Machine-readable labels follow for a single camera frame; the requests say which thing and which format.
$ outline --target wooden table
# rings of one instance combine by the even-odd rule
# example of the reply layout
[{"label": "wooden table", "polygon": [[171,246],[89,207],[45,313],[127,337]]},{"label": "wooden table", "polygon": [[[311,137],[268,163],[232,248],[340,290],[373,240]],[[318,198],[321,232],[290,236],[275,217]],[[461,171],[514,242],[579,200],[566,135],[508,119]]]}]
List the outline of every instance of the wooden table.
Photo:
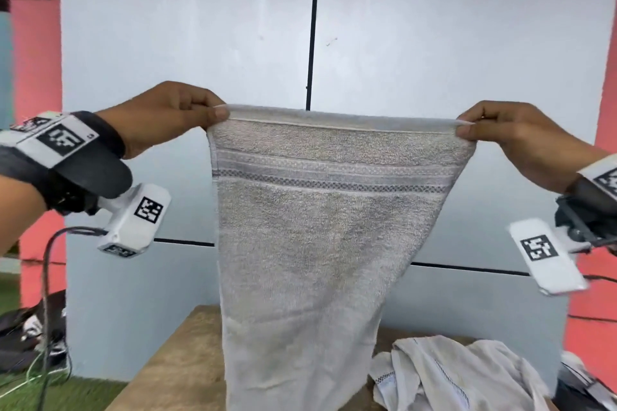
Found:
[{"label": "wooden table", "polygon": [[[107,411],[225,411],[221,328],[219,306],[196,307]],[[397,339],[425,336],[380,328],[375,354],[390,351]],[[370,379],[342,411],[384,411],[373,401]]]}]

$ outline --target qr-like marker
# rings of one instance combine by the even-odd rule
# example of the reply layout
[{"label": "qr-like marker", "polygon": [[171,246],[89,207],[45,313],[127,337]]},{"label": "qr-like marker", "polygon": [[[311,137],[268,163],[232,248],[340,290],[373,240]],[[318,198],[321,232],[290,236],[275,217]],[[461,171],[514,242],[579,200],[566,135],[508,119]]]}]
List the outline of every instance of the qr-like marker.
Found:
[{"label": "qr-like marker", "polygon": [[103,249],[103,252],[107,252],[108,254],[118,255],[119,257],[132,257],[137,254],[137,252],[132,251],[130,249],[125,249],[124,247],[117,246],[112,244]]},{"label": "qr-like marker", "polygon": [[56,151],[60,156],[68,155],[85,143],[80,136],[77,136],[62,124],[50,127],[36,139]]},{"label": "qr-like marker", "polygon": [[143,197],[135,210],[135,216],[156,224],[162,211],[163,205],[156,203],[148,197]]},{"label": "qr-like marker", "polygon": [[523,239],[521,245],[525,249],[529,260],[532,262],[549,259],[551,257],[559,257],[555,247],[553,247],[549,238],[544,234],[529,239]]},{"label": "qr-like marker", "polygon": [[14,126],[10,126],[9,128],[16,132],[32,132],[32,130],[35,130],[35,128],[39,128],[40,126],[47,124],[50,120],[51,119],[49,118],[36,117],[36,118],[25,120],[23,124],[17,124]]},{"label": "qr-like marker", "polygon": [[612,169],[594,179],[596,185],[617,197],[617,169]]}]

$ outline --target towel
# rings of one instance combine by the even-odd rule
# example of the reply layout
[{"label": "towel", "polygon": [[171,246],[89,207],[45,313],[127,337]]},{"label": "towel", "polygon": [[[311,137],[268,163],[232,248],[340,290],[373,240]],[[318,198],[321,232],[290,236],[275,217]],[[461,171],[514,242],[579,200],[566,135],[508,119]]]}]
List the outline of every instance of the towel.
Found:
[{"label": "towel", "polygon": [[388,411],[550,411],[540,375],[499,341],[399,339],[373,358],[370,375]]},{"label": "towel", "polygon": [[334,411],[474,152],[460,122],[230,106],[208,129],[228,411]]}]

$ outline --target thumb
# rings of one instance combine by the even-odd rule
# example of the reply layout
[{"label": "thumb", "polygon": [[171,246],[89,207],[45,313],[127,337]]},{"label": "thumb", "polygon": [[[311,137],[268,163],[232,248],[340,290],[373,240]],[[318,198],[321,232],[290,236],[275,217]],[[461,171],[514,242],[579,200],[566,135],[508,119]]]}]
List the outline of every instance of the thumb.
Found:
[{"label": "thumb", "polygon": [[189,111],[181,111],[187,128],[203,127],[208,128],[219,122],[223,122],[229,117],[229,110],[225,106],[210,108],[193,104]]},{"label": "thumb", "polygon": [[494,122],[481,120],[468,126],[457,128],[457,136],[470,142],[497,142],[507,141],[512,134],[513,122]]}]

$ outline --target fingernail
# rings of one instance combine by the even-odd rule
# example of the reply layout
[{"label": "fingernail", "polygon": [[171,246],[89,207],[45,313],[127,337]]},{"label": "fingernail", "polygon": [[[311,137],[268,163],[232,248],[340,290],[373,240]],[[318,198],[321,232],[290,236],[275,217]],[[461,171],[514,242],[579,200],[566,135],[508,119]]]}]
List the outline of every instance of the fingernail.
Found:
[{"label": "fingernail", "polygon": [[214,114],[219,120],[225,120],[229,117],[229,111],[227,110],[227,108],[221,106],[217,106],[214,108]]},{"label": "fingernail", "polygon": [[466,138],[469,135],[470,130],[471,130],[471,126],[460,126],[460,127],[457,127],[456,134],[460,138]]}]

